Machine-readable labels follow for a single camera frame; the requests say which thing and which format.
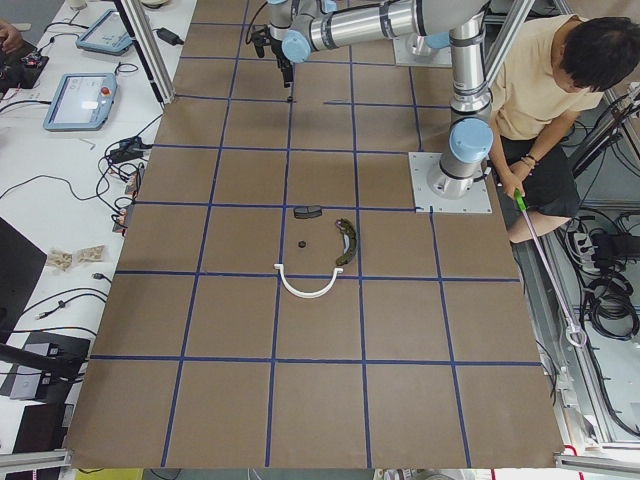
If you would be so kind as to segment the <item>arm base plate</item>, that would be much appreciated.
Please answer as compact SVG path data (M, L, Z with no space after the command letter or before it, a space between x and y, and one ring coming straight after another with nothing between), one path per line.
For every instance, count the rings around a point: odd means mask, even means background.
M434 48L423 37L406 35L393 40L395 64L409 67L450 68L451 49L449 45Z
M408 153L414 211L419 214L491 214L481 163L473 165L468 178L456 179L442 171L441 157L442 154L436 152Z

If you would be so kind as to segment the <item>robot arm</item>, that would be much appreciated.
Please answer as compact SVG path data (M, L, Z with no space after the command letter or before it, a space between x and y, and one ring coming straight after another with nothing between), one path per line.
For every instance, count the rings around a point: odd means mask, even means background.
M335 1L268 1L266 7L269 22L254 26L248 42L260 58L271 50L285 87L294 82L293 66L315 52L449 30L436 21L425 1L378 1L344 9Z
M485 78L484 1L378 1L341 8L334 1L271 1L268 32L278 54L302 63L312 53L388 39L403 65L452 69L448 145L427 175L431 190L459 199L493 143Z

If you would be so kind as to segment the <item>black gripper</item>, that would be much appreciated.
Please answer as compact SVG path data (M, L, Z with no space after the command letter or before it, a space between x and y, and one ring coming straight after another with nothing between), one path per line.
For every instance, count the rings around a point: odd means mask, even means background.
M271 50L276 57L279 70L282 74L283 86L285 88L290 88L293 84L293 66L285 56L282 48L283 40L288 32L288 28L269 23L268 31Z

